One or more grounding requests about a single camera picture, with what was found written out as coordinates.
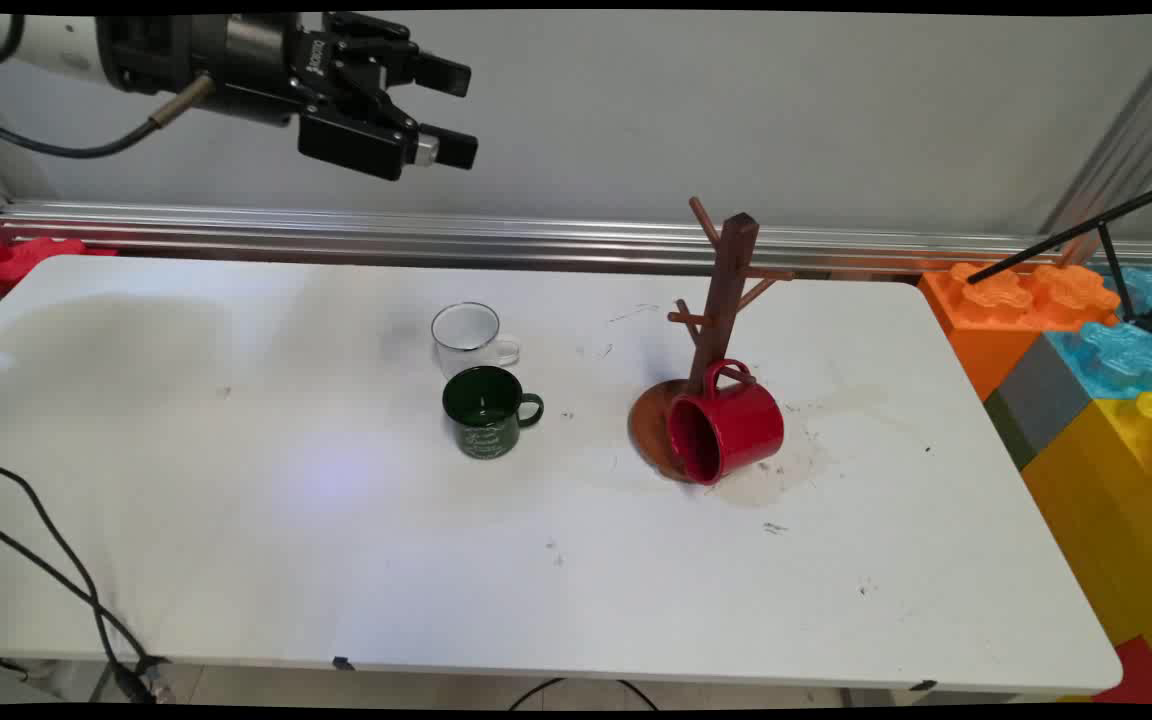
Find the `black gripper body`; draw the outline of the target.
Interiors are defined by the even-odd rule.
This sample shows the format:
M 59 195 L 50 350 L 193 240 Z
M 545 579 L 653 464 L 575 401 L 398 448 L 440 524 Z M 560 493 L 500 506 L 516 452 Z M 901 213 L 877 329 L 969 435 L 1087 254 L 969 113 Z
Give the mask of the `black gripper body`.
M 212 91 L 198 108 L 270 126 L 416 131 L 388 88 L 417 53 L 406 26 L 355 12 L 326 12 L 320 29 L 297 13 L 202 15 L 198 73 Z

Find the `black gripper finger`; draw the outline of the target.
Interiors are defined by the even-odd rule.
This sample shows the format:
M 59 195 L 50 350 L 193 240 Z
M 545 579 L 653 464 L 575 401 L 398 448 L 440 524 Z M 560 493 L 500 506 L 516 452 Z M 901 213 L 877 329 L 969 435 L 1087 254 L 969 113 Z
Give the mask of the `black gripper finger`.
M 367 60 L 367 94 L 379 96 L 392 86 L 417 85 L 456 97 L 465 97 L 472 71 L 467 65 L 420 50 L 407 36 L 371 35 L 361 38 Z
M 417 123 L 410 114 L 388 99 L 362 103 L 365 152 L 378 169 L 404 169 L 407 165 L 471 169 L 479 142 L 471 135 Z

